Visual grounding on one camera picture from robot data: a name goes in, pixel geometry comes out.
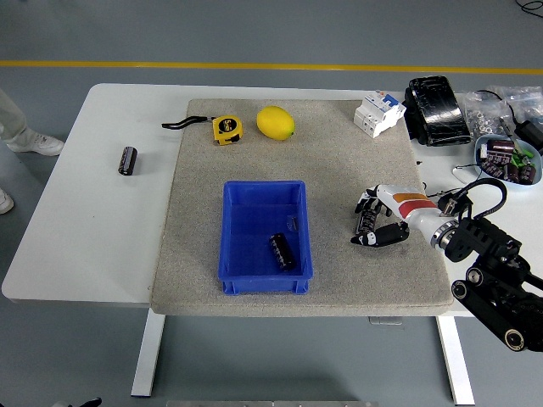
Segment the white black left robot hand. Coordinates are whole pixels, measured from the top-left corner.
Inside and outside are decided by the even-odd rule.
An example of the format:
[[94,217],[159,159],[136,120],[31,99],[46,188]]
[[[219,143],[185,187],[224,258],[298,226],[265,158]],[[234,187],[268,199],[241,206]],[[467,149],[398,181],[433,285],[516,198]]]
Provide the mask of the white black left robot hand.
[[57,401],[52,407],[99,407],[103,403],[100,397],[89,399],[81,404],[71,404],[65,401]]

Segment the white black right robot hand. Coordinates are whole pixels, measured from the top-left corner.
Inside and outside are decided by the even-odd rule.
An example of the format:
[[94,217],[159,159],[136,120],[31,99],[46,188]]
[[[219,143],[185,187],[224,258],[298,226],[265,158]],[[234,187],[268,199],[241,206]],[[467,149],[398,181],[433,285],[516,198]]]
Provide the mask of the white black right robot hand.
[[359,198],[355,212],[360,216],[354,244],[381,248],[400,243],[412,229],[420,231],[431,246],[453,221],[426,195],[412,187],[379,184]]

